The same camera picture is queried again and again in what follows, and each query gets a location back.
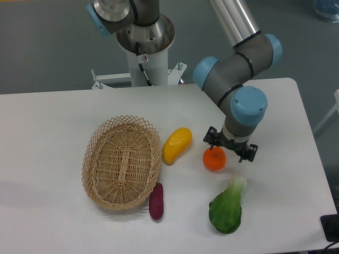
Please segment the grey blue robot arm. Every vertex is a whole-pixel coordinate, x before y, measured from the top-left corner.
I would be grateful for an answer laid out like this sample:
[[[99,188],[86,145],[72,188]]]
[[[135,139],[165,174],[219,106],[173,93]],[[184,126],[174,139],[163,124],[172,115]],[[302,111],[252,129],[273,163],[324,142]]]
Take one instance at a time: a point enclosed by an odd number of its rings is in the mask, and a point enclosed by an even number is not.
[[[246,82],[281,59],[282,45],[261,32],[244,1],[210,4],[234,54],[225,60],[206,57],[193,71],[194,82],[226,117],[222,129],[210,127],[203,140],[234,151],[240,161],[253,161],[258,147],[249,138],[265,114],[267,98]],[[174,72],[168,70],[167,51],[175,30],[158,1],[91,1],[86,10],[101,35],[116,35],[127,54],[132,86],[170,83]]]

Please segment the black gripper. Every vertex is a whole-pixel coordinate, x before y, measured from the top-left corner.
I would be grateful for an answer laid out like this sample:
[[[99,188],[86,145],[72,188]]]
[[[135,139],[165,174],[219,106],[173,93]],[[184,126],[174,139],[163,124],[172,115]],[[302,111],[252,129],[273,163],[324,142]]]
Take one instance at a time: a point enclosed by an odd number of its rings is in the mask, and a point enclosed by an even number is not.
[[[247,143],[250,137],[250,135],[240,137],[232,135],[230,132],[224,134],[223,131],[218,132],[217,129],[210,126],[203,141],[209,144],[210,150],[214,147],[224,147],[235,152],[239,156],[239,162],[243,160],[253,162],[258,150],[258,145],[248,145]]]

